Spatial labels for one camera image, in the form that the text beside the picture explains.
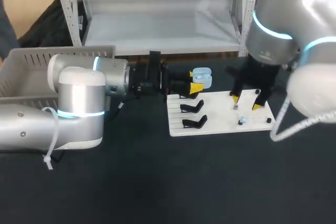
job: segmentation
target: black clip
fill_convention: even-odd
[[[186,105],[186,104],[181,104],[180,109],[182,110],[182,113],[187,113],[187,112],[198,113],[203,107],[203,105],[204,105],[204,101],[200,100],[196,107]]]
[[[195,128],[195,129],[201,129],[203,125],[208,121],[208,117],[206,115],[202,116],[199,122],[195,122],[192,120],[182,120],[182,124],[184,128]]]

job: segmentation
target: white cable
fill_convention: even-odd
[[[48,169],[49,170],[52,170],[53,169],[53,166],[51,165],[51,154],[55,148],[55,145],[56,145],[56,142],[57,142],[57,138],[58,138],[58,134],[59,134],[59,122],[58,122],[58,115],[56,113],[56,110],[54,110],[53,108],[51,107],[45,107],[42,109],[42,111],[46,111],[46,110],[50,110],[54,116],[54,119],[55,119],[55,131],[54,131],[54,135],[52,136],[52,141],[51,141],[51,144],[50,144],[50,147],[49,147],[49,150],[47,152],[47,155],[43,156],[43,161],[47,164],[48,166]]]
[[[273,126],[273,129],[272,129],[271,134],[270,134],[270,137],[274,142],[279,142],[281,140],[284,140],[284,139],[298,133],[299,131],[302,131],[302,130],[304,130],[304,129],[306,129],[306,128],[314,125],[314,124],[320,123],[321,121],[326,121],[328,119],[336,118],[336,111],[331,111],[331,112],[328,112],[328,113],[324,113],[324,114],[320,114],[320,115],[317,115],[317,116],[313,116],[313,117],[304,119],[301,122],[299,122],[297,124],[294,124],[292,127],[290,127],[288,129],[282,131],[281,133],[277,134],[278,130],[279,130],[279,127],[280,127],[280,124],[282,122],[282,119],[284,119],[289,105],[290,105],[290,100],[289,100],[288,97],[286,97],[286,99],[285,99],[285,101],[284,101],[284,103],[283,103],[283,105],[280,109],[280,112],[277,116],[275,125]]]

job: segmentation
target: white board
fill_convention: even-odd
[[[268,105],[264,108],[252,111],[257,98],[255,89],[244,90],[238,101],[238,110],[234,110],[234,101],[229,91],[200,93],[195,100],[180,99],[178,94],[168,95],[167,109],[169,119],[169,132],[171,136],[210,135],[249,131],[270,131],[275,123],[274,116]],[[197,113],[182,113],[181,104],[196,106],[200,100],[204,106]],[[199,121],[207,115],[208,120],[201,129],[184,128],[183,119]],[[247,123],[239,125],[241,117],[247,119]]]

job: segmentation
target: shelf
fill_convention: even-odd
[[[125,12],[93,15],[85,46],[115,45],[116,55],[239,51],[229,11]]]

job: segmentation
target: metal shelving unit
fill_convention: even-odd
[[[83,0],[88,17],[81,41],[78,0],[61,0],[74,46],[115,45],[116,55],[239,51],[255,0]]]

